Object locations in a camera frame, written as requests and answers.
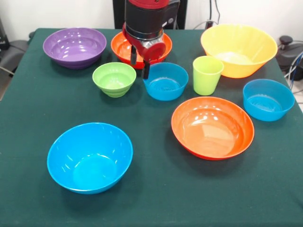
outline purple bowl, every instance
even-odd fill
[[[59,65],[69,69],[83,69],[96,62],[106,47],[105,36],[91,28],[66,28],[51,34],[43,43],[43,50]]]

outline black chair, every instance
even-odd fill
[[[177,29],[185,29],[185,19],[187,11],[187,1],[181,0],[178,15]],[[122,29],[125,21],[125,0],[113,0],[115,29]],[[167,25],[164,29],[173,29],[173,25]]]

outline plastic bowl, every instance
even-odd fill
[[[173,63],[151,65],[148,79],[144,79],[147,93],[160,101],[178,98],[188,83],[188,73],[184,68]]]
[[[49,150],[47,168],[60,186],[96,194],[114,186],[132,158],[132,143],[121,129],[93,122],[63,133]]]
[[[282,118],[294,105],[292,91],[270,79],[256,79],[243,89],[244,108],[258,120],[272,122]]]
[[[250,117],[236,104],[217,97],[197,97],[179,105],[171,118],[177,140],[190,153],[208,160],[234,157],[253,141]]]
[[[207,55],[222,60],[222,75],[230,78],[248,77],[274,58],[275,40],[255,27],[222,24],[203,32],[201,44]]]
[[[105,94],[118,98],[130,89],[136,79],[136,71],[121,62],[99,66],[93,72],[93,81]]]
[[[59,30],[43,43],[43,50],[51,59],[69,69],[83,69],[101,56],[106,47],[105,36],[91,28],[75,27]]]
[[[167,55],[170,53],[172,48],[172,41],[167,34],[163,35],[163,41],[166,45],[166,49],[164,54],[157,60],[151,61],[151,64],[156,64],[158,62],[164,61]],[[128,40],[125,38],[122,32],[118,33],[111,42],[112,51],[115,55],[120,59],[120,61],[131,64],[131,45]],[[135,65],[131,65],[135,69],[143,69],[144,63],[143,58],[137,53],[137,63]]]

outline bowl rim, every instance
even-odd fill
[[[227,155],[227,156],[224,156],[224,157],[200,155],[200,154],[196,153],[195,151],[189,149],[189,148],[187,147],[186,143],[184,143],[182,140],[179,139],[179,137],[177,137],[176,131],[175,131],[174,127],[173,127],[173,119],[174,119],[174,117],[175,117],[175,114],[176,114],[177,110],[178,110],[179,108],[181,108],[183,105],[186,105],[187,103],[192,102],[193,100],[196,100],[196,99],[201,99],[201,100],[203,100],[203,99],[210,99],[210,98],[211,98],[211,99],[217,99],[217,100],[223,100],[223,101],[225,101],[225,102],[227,102],[227,103],[230,103],[231,105],[237,107],[239,110],[241,110],[241,111],[244,113],[244,115],[246,115],[246,117],[247,117],[247,119],[248,119],[248,123],[251,125],[251,128],[252,128],[252,136],[251,136],[251,138],[250,138],[250,141],[248,142],[247,146],[245,146],[243,149],[241,149],[241,150],[240,150],[239,152],[237,152],[236,154]],[[171,128],[172,128],[172,131],[173,131],[173,133],[174,133],[176,139],[178,140],[178,142],[179,142],[183,147],[185,147],[190,153],[192,153],[193,155],[195,155],[195,156],[197,156],[197,157],[199,157],[199,158],[208,159],[208,160],[213,160],[213,161],[215,161],[215,160],[222,160],[222,159],[228,159],[228,158],[235,157],[235,156],[237,156],[237,155],[243,153],[243,152],[246,151],[246,150],[248,149],[248,147],[252,144],[252,142],[253,142],[253,140],[254,140],[254,137],[255,137],[255,127],[254,127],[254,124],[253,124],[253,122],[252,122],[250,116],[249,116],[241,107],[239,107],[239,106],[236,105],[235,103],[233,103],[233,102],[231,102],[231,101],[229,101],[229,100],[226,100],[226,99],[223,99],[223,98],[219,98],[219,97],[214,97],[214,96],[200,96],[200,97],[194,97],[194,98],[191,98],[191,99],[188,99],[188,100],[184,101],[183,103],[181,103],[180,105],[178,105],[177,108],[174,110],[174,112],[173,112],[173,114],[172,114],[172,117],[171,117],[171,122],[170,122],[170,124],[171,124]]]
[[[275,80],[273,80],[273,79],[254,79],[254,80],[251,80],[250,82],[247,82],[247,83],[245,84],[244,88],[243,88],[243,91],[242,91],[242,92],[243,92],[243,99],[244,99],[244,100],[248,100],[247,95],[245,95],[245,90],[247,89],[247,86],[249,86],[249,85],[252,84],[252,83],[258,83],[258,82],[260,82],[260,81],[268,81],[268,82],[271,82],[271,83],[273,83],[273,84],[277,84],[278,86],[283,87],[283,90],[284,90],[285,92],[287,92],[287,93],[289,93],[289,94],[292,95],[292,103],[291,103],[291,105],[290,105],[288,108],[284,109],[284,110],[275,111],[274,113],[286,113],[286,112],[288,112],[288,111],[294,106],[295,97],[294,97],[292,91],[290,90],[290,88],[288,88],[288,87],[285,86],[284,84],[282,84],[282,83],[280,83],[280,82],[278,82],[278,81],[275,81]],[[272,111],[269,111],[269,110],[260,109],[260,108],[258,108],[258,107],[256,107],[256,108],[259,109],[259,110],[262,110],[262,111],[264,111],[264,112],[273,113]]]
[[[169,91],[162,91],[162,92],[165,92],[165,93],[170,93],[170,92],[175,92],[175,91],[178,91],[180,89],[183,89],[184,87],[186,87],[186,85],[188,84],[188,80],[189,80],[189,76],[188,76],[188,72],[185,70],[185,68],[183,68],[182,66],[178,65],[178,64],[175,64],[175,63],[171,63],[171,62],[159,62],[159,63],[156,63],[156,64],[153,64],[150,66],[150,68],[154,68],[154,67],[157,67],[159,65],[173,65],[173,66],[177,66],[178,68],[180,68],[183,72],[185,72],[186,76],[187,76],[187,79],[186,79],[186,83],[184,85],[182,85],[181,87],[179,88],[176,88],[174,90],[169,90]],[[147,83],[147,80],[148,79],[143,79],[143,82],[144,82],[144,85],[146,87],[149,87],[149,83]]]
[[[201,43],[202,47],[203,47],[203,36],[205,36],[205,34],[207,34],[208,32],[212,31],[213,29],[215,29],[215,28],[218,27],[218,26],[243,26],[243,27],[250,27],[250,28],[253,28],[253,29],[255,29],[255,30],[257,30],[257,31],[259,31],[259,32],[261,32],[261,33],[263,33],[263,34],[265,34],[265,36],[267,36],[269,39],[271,39],[271,40],[273,41],[273,43],[276,44],[275,39],[274,39],[271,35],[269,35],[267,32],[265,32],[265,31],[263,31],[263,30],[261,30],[261,29],[255,27],[255,26],[246,25],[246,24],[226,23],[226,24],[219,24],[219,25],[213,26],[213,27],[211,27],[211,28],[205,30],[205,31],[202,33],[201,37],[200,37],[200,43]],[[223,62],[225,62],[225,63],[233,64],[233,65],[243,65],[243,66],[260,65],[260,64],[265,64],[265,63],[268,62],[269,60],[273,59],[273,58],[276,56],[277,52],[278,52],[278,45],[276,44],[276,45],[275,45],[275,52],[272,54],[272,56],[271,56],[270,58],[268,58],[267,60],[264,60],[264,61],[258,61],[258,62],[254,62],[254,63],[252,63],[252,64],[239,64],[239,63],[232,63],[232,62],[224,61],[224,60],[221,60],[221,61],[223,61]]]
[[[121,88],[107,88],[107,87],[100,86],[100,85],[95,81],[95,72],[96,72],[99,68],[102,68],[102,67],[104,67],[104,66],[106,66],[106,65],[112,65],[112,64],[115,64],[115,65],[120,64],[120,65],[123,65],[123,66],[125,66],[125,67],[127,67],[127,68],[131,68],[131,70],[132,70],[132,72],[133,72],[133,74],[132,74],[132,75],[133,75],[133,78],[131,79],[131,82],[130,82],[129,84],[127,84],[127,85],[125,85],[124,87],[121,87]],[[97,85],[98,87],[101,87],[102,89],[106,89],[106,90],[108,90],[108,91],[115,91],[115,90],[119,90],[119,89],[126,88],[126,87],[128,87],[128,86],[131,86],[131,85],[135,82],[136,78],[137,78],[137,72],[136,72],[136,70],[134,70],[134,68],[133,68],[132,66],[130,66],[130,65],[126,64],[126,63],[117,62],[117,61],[115,61],[115,62],[109,62],[109,63],[105,63],[105,64],[103,64],[103,65],[100,65],[99,67],[97,67],[97,68],[94,70],[93,75],[92,75],[92,79],[93,79],[93,82],[95,83],[95,85]]]
[[[127,59],[127,58],[124,58],[124,57],[122,57],[120,54],[118,54],[118,52],[116,51],[116,49],[114,48],[114,40],[118,37],[118,36],[120,36],[120,35],[123,35],[124,36],[124,34],[123,34],[123,32],[119,32],[118,34],[116,34],[113,38],[112,38],[112,40],[111,40],[111,42],[110,42],[110,48],[112,49],[112,51],[114,52],[114,54],[118,57],[118,58],[120,58],[120,59],[123,59],[124,61],[130,61],[130,59]],[[165,59],[166,57],[167,57],[167,55],[169,55],[169,53],[171,52],[171,50],[172,50],[172,45],[173,45],[173,43],[172,43],[172,40],[171,40],[171,38],[166,34],[166,33],[163,33],[163,37],[166,37],[166,38],[168,38],[168,40],[169,40],[169,43],[170,43],[170,48],[169,48],[169,50],[167,51],[167,53],[164,53],[159,59]]]
[[[131,155],[130,155],[129,162],[127,163],[125,170],[124,170],[121,174],[117,175],[117,176],[115,177],[115,179],[114,179],[112,182],[108,183],[107,185],[105,185],[105,186],[103,186],[103,187],[94,188],[94,189],[88,189],[88,190],[75,189],[75,188],[67,187],[66,185],[63,185],[62,183],[60,183],[60,182],[54,177],[52,171],[50,170],[50,166],[49,166],[49,165],[50,165],[50,164],[49,164],[49,162],[50,162],[50,161],[49,161],[49,157],[50,157],[51,150],[53,149],[53,147],[55,146],[55,144],[57,143],[57,141],[58,141],[65,133],[67,133],[67,132],[69,132],[69,131],[71,131],[71,130],[74,130],[75,128],[82,127],[83,125],[89,125],[89,124],[109,125],[109,126],[111,126],[111,127],[113,127],[113,128],[118,129],[119,131],[121,131],[122,134],[125,135],[127,141],[129,142],[129,144],[130,144],[130,146],[131,146],[131,149],[130,149]],[[75,192],[93,192],[93,191],[98,191],[98,190],[100,190],[100,189],[107,188],[108,186],[112,185],[113,183],[116,183],[116,182],[117,182],[117,181],[118,181],[118,180],[127,172],[128,168],[129,168],[129,166],[130,166],[130,164],[131,164],[131,162],[132,162],[133,155],[134,155],[134,148],[133,148],[132,141],[130,140],[129,136],[128,136],[122,129],[120,129],[120,128],[118,128],[118,127],[112,125],[112,124],[108,124],[108,123],[104,123],[104,122],[89,122],[89,123],[83,123],[83,124],[76,125],[76,126],[70,128],[70,129],[66,130],[64,133],[62,133],[62,134],[54,141],[54,143],[51,145],[51,147],[50,147],[50,149],[49,149],[49,151],[48,151],[48,154],[47,154],[47,170],[48,170],[49,175],[52,177],[52,179],[53,179],[58,185],[60,185],[60,186],[63,187],[63,188],[66,188],[66,189],[68,189],[68,190],[75,191]]]
[[[101,50],[100,50],[97,54],[95,54],[94,56],[92,56],[92,57],[90,57],[90,58],[87,58],[87,59],[84,59],[84,60],[80,60],[80,61],[65,61],[65,60],[62,60],[62,59],[54,58],[53,56],[49,55],[48,52],[45,50],[45,43],[46,43],[46,41],[47,41],[48,39],[50,39],[53,35],[55,35],[55,34],[61,32],[61,31],[64,31],[64,30],[71,30],[71,29],[88,29],[88,30],[96,31],[96,32],[99,33],[99,34],[101,35],[101,37],[104,39],[105,44],[104,44],[104,46],[101,48]],[[93,59],[93,58],[95,58],[96,56],[100,55],[100,54],[105,50],[106,45],[107,45],[107,40],[106,40],[105,35],[104,35],[102,32],[100,32],[100,31],[98,31],[98,30],[96,30],[96,29],[94,29],[94,28],[89,28],[89,27],[68,27],[68,28],[63,28],[63,29],[60,29],[60,30],[58,30],[58,31],[56,31],[56,32],[51,33],[51,34],[44,40],[44,42],[43,42],[43,44],[42,44],[42,48],[43,48],[44,53],[45,53],[48,57],[50,57],[51,59],[53,59],[53,60],[55,60],[55,61],[60,61],[60,62],[83,62],[83,61],[87,61],[87,60]]]

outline green cup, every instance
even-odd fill
[[[201,96],[211,95],[224,69],[222,61],[211,56],[202,56],[194,60],[193,66],[194,91]]]
[[[93,81],[105,94],[118,98],[130,89],[136,79],[136,71],[130,65],[111,62],[99,66],[93,72]]]

